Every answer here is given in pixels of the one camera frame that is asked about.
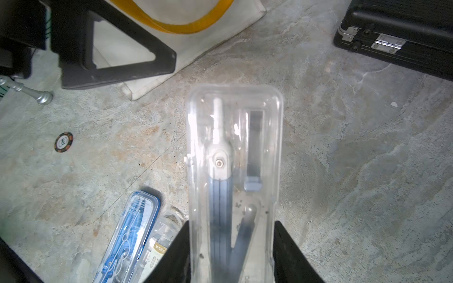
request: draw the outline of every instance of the black briefcase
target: black briefcase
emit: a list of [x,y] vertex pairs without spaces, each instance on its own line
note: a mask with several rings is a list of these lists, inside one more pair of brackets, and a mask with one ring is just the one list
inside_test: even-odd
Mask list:
[[333,42],[453,81],[453,0],[353,0]]

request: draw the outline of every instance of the clear plastic case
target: clear plastic case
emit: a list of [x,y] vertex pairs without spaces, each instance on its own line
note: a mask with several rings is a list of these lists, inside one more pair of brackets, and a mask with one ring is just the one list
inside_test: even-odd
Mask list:
[[129,196],[93,283],[129,282],[159,208],[159,199],[148,193]]
[[187,104],[192,282],[273,282],[283,97],[203,85]]
[[167,210],[157,218],[146,241],[142,255],[135,266],[130,283],[143,283],[146,281],[182,226],[183,223],[179,216],[171,210]]

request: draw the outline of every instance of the small metal piece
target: small metal piece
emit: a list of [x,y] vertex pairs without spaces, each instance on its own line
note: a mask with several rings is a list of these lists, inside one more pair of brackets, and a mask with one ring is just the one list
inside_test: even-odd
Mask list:
[[373,49],[395,54],[401,47],[407,42],[407,40],[391,36],[388,34],[380,34],[378,39],[372,45]]
[[362,43],[358,40],[354,41],[351,45],[351,48],[349,49],[349,51],[351,52],[357,52],[359,51],[359,49],[362,47]]
[[349,27],[346,30],[342,29],[341,26],[338,27],[338,33],[343,36],[344,41],[352,42],[354,40],[354,35],[359,32],[358,28]]
[[367,37],[368,35],[371,34],[371,31],[369,29],[365,29],[363,32],[362,32],[362,36],[364,37]]
[[19,92],[23,92],[28,94],[32,98],[34,98],[39,104],[47,105],[52,101],[53,95],[48,91],[37,91],[28,87],[25,87],[23,83],[15,82],[11,80],[7,76],[0,76],[0,86],[6,85],[9,86],[11,89]]
[[222,167],[223,167],[223,164],[224,164],[224,163],[223,163],[223,160],[221,160],[221,159],[217,159],[217,160],[216,160],[216,166],[217,166],[217,167],[222,168]]
[[261,149],[263,131],[263,111],[252,110],[249,113],[247,141],[247,171],[244,182],[246,192],[258,192],[261,187]]

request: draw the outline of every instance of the silver metal handle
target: silver metal handle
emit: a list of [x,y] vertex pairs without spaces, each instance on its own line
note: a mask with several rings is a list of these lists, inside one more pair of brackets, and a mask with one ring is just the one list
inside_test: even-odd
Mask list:
[[29,96],[34,98],[39,104],[42,104],[42,105],[49,104],[53,99],[52,93],[50,93],[48,91],[37,91],[37,90],[31,89],[31,88],[28,88],[28,87],[24,86],[23,83],[15,82],[7,76],[0,76],[0,86],[3,86],[3,85],[8,86],[9,88],[11,88],[17,92],[21,91],[25,94],[28,94]]

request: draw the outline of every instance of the poker chip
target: poker chip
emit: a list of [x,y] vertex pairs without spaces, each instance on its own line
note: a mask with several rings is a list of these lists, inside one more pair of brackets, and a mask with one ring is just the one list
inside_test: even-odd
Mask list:
[[73,139],[74,139],[74,136],[71,133],[69,133],[69,132],[62,133],[55,140],[55,145],[54,145],[55,150],[60,153],[67,151],[71,147]]

